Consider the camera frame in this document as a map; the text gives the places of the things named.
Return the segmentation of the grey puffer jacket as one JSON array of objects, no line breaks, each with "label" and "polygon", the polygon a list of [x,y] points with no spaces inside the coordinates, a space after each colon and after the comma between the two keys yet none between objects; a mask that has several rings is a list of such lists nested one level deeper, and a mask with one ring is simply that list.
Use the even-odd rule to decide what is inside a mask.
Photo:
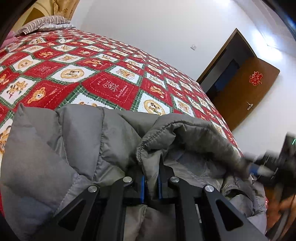
[{"label": "grey puffer jacket", "polygon": [[1,163],[4,216],[28,240],[90,185],[110,186],[131,165],[141,168],[153,198],[160,162],[193,186],[214,186],[265,232],[264,188],[217,124],[79,104],[18,107]]}]

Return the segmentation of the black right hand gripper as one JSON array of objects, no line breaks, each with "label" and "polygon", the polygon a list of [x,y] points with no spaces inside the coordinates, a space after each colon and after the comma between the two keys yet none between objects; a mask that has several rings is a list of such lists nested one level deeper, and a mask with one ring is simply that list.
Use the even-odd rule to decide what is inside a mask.
[{"label": "black right hand gripper", "polygon": [[266,152],[249,160],[247,171],[263,185],[281,185],[287,192],[295,193],[295,134],[286,134],[278,155]]}]

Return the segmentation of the brown wooden door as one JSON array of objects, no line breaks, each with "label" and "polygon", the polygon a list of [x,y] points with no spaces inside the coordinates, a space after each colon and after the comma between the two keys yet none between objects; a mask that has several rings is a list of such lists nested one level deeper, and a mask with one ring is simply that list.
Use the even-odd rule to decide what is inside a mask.
[{"label": "brown wooden door", "polygon": [[[249,76],[258,71],[263,74],[262,85],[253,86]],[[257,57],[247,59],[225,88],[215,97],[213,104],[233,131],[260,103],[274,84],[280,70]],[[248,104],[253,107],[247,110]]]}]

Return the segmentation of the red double happiness sticker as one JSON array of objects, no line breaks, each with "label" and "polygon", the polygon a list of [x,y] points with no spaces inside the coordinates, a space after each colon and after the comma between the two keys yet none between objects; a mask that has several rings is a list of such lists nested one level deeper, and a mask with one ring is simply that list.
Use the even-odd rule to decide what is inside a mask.
[{"label": "red double happiness sticker", "polygon": [[251,83],[253,86],[262,85],[262,78],[263,74],[255,71],[249,76],[249,83]]}]

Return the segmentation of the red checkered teddy bedspread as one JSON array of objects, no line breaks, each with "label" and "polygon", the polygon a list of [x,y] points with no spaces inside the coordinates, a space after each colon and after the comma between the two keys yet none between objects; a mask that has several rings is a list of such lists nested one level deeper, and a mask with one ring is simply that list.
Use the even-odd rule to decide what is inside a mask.
[{"label": "red checkered teddy bedspread", "polygon": [[133,46],[70,29],[19,36],[1,51],[1,162],[20,105],[57,110],[67,104],[186,114],[217,124],[237,148],[214,104],[189,76]]}]

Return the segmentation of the pink folded blanket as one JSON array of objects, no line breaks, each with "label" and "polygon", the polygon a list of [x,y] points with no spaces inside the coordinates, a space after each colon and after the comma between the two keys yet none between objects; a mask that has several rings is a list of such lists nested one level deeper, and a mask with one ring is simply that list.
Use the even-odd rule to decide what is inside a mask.
[{"label": "pink folded blanket", "polygon": [[4,42],[1,45],[1,49],[5,48],[7,45],[16,41],[16,33],[14,31],[10,31],[5,38]]}]

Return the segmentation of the striped grey pillow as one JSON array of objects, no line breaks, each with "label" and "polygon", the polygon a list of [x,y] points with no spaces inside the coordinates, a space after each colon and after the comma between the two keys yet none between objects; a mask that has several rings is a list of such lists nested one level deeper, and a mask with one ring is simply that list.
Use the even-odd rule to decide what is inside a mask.
[{"label": "striped grey pillow", "polygon": [[48,32],[51,30],[74,28],[70,21],[63,16],[44,16],[34,19],[23,25],[17,35],[27,35],[33,32]]}]

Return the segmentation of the beige patterned curtain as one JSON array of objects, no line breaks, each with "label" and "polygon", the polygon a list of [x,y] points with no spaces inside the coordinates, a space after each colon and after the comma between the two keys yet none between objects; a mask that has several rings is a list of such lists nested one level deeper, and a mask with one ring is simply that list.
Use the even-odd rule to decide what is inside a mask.
[{"label": "beige patterned curtain", "polygon": [[52,0],[54,15],[72,20],[80,0]]}]

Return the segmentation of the cream wooden headboard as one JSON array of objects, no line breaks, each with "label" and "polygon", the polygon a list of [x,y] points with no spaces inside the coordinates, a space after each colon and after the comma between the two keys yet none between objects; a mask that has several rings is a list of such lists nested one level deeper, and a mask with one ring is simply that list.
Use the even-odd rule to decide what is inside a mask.
[{"label": "cream wooden headboard", "polygon": [[17,32],[28,22],[44,16],[51,16],[53,14],[54,10],[51,0],[38,0],[20,16],[11,30]]}]

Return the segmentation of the dark wooden door frame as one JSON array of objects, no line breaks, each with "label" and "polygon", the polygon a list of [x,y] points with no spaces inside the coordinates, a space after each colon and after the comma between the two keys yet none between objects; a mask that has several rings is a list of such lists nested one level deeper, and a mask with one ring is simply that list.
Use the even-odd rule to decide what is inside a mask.
[{"label": "dark wooden door frame", "polygon": [[235,73],[256,54],[238,29],[235,29],[197,82],[210,100],[225,88]]}]

